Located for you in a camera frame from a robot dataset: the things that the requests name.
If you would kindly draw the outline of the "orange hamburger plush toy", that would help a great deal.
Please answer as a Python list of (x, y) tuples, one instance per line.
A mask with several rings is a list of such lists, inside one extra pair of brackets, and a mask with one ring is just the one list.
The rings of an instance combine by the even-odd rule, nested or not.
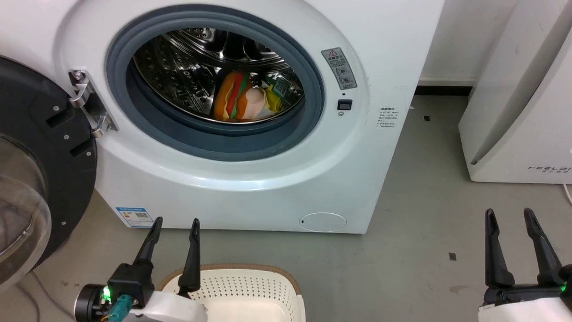
[(239, 71), (228, 73), (214, 100), (214, 119), (221, 122), (241, 122), (248, 104), (246, 92), (251, 88), (249, 73)]

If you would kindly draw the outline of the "grey rubber door gasket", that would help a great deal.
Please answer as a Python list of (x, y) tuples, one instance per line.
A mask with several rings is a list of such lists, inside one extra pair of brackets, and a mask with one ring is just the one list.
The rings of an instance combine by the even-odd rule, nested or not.
[[(179, 27), (221, 27), (275, 45), (293, 64), (306, 92), (292, 112), (260, 125), (217, 125), (170, 108), (136, 75), (131, 58), (152, 37)], [(107, 81), (127, 118), (152, 139), (182, 153), (216, 161), (254, 161), (276, 156), (301, 143), (324, 110), (324, 84), (310, 55), (271, 22), (240, 10), (185, 4), (153, 10), (129, 22), (111, 43)]]

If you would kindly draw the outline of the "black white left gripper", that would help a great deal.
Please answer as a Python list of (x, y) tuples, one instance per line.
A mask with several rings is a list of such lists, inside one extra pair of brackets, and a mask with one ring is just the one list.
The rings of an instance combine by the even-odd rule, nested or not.
[(74, 303), (76, 322), (105, 322), (121, 295), (133, 298), (133, 308), (123, 322), (208, 322), (207, 309), (190, 294), (201, 288), (200, 221), (194, 218), (189, 251), (176, 292), (156, 291), (152, 283), (152, 255), (159, 242), (163, 218), (150, 228), (133, 264), (117, 267), (107, 284), (87, 284)]

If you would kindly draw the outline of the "grey warning sticker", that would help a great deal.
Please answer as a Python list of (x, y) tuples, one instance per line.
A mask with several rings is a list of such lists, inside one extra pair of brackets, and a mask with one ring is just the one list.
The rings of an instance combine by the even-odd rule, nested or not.
[(340, 90), (358, 87), (351, 65), (341, 47), (323, 50), (321, 55), (327, 61)]

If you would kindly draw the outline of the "white perforated laundry basket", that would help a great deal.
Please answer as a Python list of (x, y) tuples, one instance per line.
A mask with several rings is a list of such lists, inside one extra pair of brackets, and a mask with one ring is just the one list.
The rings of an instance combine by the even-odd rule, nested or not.
[(183, 270), (168, 275), (150, 310), (162, 322), (307, 322), (298, 282), (279, 267), (249, 263), (204, 264), (200, 287), (178, 295)]

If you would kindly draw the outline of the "stainless steel washer drum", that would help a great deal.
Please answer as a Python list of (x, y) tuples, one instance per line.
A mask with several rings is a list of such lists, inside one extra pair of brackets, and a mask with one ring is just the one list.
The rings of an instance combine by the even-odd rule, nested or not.
[[(226, 30), (192, 27), (168, 31), (142, 45), (133, 63), (147, 86), (174, 109), (211, 123), (257, 124), (284, 116), (303, 103), (302, 82), (288, 63), (251, 38)], [(221, 122), (214, 100), (225, 76), (249, 73), (252, 88), (271, 88), (282, 110), (265, 119)]]

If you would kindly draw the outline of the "chrome door hinge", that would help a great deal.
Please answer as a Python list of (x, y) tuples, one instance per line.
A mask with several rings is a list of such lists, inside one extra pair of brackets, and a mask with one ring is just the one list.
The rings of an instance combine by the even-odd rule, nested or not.
[(88, 119), (91, 135), (102, 137), (109, 131), (118, 131), (112, 114), (100, 98), (94, 82), (85, 69), (70, 69), (69, 79), (73, 86), (74, 95), (69, 98), (74, 108), (80, 109)]

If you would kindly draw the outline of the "white air purifier appliance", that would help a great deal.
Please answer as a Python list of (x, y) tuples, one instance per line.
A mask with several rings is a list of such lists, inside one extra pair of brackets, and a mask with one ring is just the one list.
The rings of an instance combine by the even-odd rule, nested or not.
[(474, 182), (572, 185), (572, 0), (519, 0), (459, 134)]

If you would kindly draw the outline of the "dark round washing machine door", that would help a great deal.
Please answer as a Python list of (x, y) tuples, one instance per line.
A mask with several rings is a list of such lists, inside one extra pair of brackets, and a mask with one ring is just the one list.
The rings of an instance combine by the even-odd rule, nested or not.
[(69, 94), (0, 57), (0, 293), (70, 237), (96, 171), (95, 138)]

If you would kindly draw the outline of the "pink and yellow plush toy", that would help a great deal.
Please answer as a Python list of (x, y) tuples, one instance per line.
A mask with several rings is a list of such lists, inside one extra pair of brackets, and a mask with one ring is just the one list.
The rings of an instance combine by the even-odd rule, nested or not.
[(269, 87), (266, 89), (251, 88), (246, 92), (247, 105), (243, 119), (265, 119), (282, 110), (282, 98)]

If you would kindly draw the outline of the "blue energy label sticker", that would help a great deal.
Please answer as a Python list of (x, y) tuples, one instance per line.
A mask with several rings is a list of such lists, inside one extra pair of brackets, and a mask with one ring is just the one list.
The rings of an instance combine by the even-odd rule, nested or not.
[(119, 216), (131, 228), (151, 228), (154, 224), (153, 218), (145, 208), (116, 208)]

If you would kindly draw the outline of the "black baseboard strip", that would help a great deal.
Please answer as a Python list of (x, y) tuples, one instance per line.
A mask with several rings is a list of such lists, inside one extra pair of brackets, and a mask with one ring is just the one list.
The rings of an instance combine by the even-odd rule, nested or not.
[(468, 97), (472, 89), (472, 86), (418, 85), (414, 95)]

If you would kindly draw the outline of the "white front-load washing machine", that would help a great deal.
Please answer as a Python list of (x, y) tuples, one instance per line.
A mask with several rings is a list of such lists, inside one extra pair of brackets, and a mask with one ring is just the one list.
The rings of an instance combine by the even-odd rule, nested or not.
[[(139, 130), (108, 85), (108, 49), (156, 9), (206, 4), (260, 17), (308, 52), (324, 110), (301, 143), (273, 157), (216, 161)], [(84, 68), (118, 131), (97, 140), (96, 190), (113, 208), (145, 208), (163, 227), (364, 234), (370, 224), (445, 0), (0, 0), (0, 56), (72, 93)], [(357, 88), (340, 90), (321, 51), (341, 47)], [(352, 109), (337, 110), (351, 99)]]

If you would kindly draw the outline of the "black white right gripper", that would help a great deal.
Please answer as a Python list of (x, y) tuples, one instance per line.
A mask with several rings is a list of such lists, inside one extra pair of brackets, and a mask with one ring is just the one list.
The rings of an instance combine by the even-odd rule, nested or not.
[[(535, 213), (524, 209), (528, 236), (533, 241), (538, 274), (544, 287), (563, 285), (559, 295), (509, 304), (485, 305), (479, 309), (478, 322), (572, 322), (572, 264), (562, 267), (558, 255), (541, 227)], [(499, 242), (499, 226), (493, 209), (485, 212), (485, 285), (509, 288), (515, 285)]]

